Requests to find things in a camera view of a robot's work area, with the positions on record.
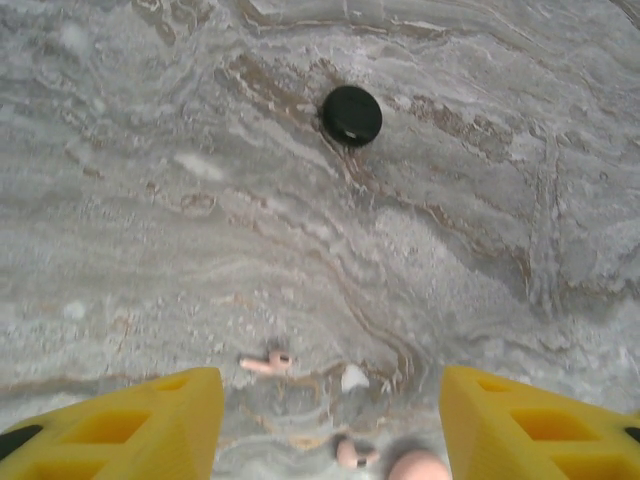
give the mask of black round object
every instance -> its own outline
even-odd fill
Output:
[[[382,111],[366,90],[343,85],[322,104],[322,126],[336,142],[349,147],[371,143],[382,128]]]

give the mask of white fragment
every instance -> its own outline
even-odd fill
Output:
[[[411,100],[409,97],[404,95],[398,95],[396,97],[396,103],[400,105],[404,110],[409,110],[411,108]]]
[[[347,365],[342,374],[342,393],[347,393],[357,387],[367,388],[368,386],[369,379],[360,367],[353,364]]]
[[[296,109],[299,112],[310,113],[310,114],[316,113],[318,110],[318,108],[312,103],[299,103],[296,105]]]
[[[382,384],[382,388],[380,389],[381,393],[391,393],[391,382],[389,380],[385,380]]]
[[[202,155],[196,153],[178,153],[174,159],[196,177],[204,178],[212,182],[221,182],[224,180],[224,172]]]
[[[87,309],[82,302],[71,302],[65,305],[62,315],[66,320],[82,320]]]
[[[60,30],[60,43],[80,58],[86,57],[92,48],[87,32],[82,27],[70,22],[65,23]]]
[[[93,107],[96,109],[96,112],[100,115],[102,115],[104,112],[107,111],[107,106],[98,97],[95,97],[93,99]]]

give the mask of black disc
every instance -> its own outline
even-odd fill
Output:
[[[369,92],[343,85],[333,90],[322,104],[322,126],[336,142],[364,147],[382,128],[382,111]]]

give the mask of marble veining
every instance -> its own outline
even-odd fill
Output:
[[[332,437],[444,455],[448,363],[640,408],[639,15],[0,0],[0,429],[215,365],[212,478],[373,479]],[[356,152],[342,83],[384,115]],[[290,377],[239,368],[274,341]]]

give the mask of pink blob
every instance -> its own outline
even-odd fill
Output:
[[[451,475],[437,456],[426,450],[415,450],[400,457],[387,480],[451,480]]]

